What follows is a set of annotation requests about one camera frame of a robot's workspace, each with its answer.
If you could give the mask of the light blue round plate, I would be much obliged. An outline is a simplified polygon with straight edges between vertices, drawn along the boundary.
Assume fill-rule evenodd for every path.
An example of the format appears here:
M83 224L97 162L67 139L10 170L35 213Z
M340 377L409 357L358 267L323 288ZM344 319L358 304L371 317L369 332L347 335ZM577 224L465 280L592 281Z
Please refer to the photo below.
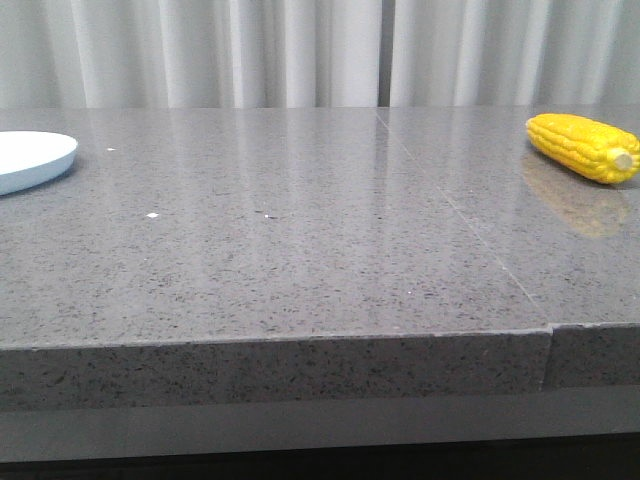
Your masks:
M78 141L42 131L1 132L1 195L22 191L65 173L73 164Z

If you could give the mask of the yellow plastic corn cob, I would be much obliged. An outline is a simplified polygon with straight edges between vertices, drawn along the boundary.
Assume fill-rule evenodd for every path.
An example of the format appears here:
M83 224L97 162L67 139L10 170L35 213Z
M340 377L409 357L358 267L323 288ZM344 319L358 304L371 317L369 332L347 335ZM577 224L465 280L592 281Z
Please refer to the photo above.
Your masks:
M543 113L526 121L530 143L574 173L601 184L619 184L639 172L639 139L590 118Z

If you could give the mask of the white pleated curtain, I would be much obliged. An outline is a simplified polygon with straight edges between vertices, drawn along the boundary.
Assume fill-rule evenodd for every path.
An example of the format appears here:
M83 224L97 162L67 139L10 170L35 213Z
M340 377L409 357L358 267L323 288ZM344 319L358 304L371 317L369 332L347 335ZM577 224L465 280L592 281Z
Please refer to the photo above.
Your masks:
M635 104L635 1L5 1L1 104Z

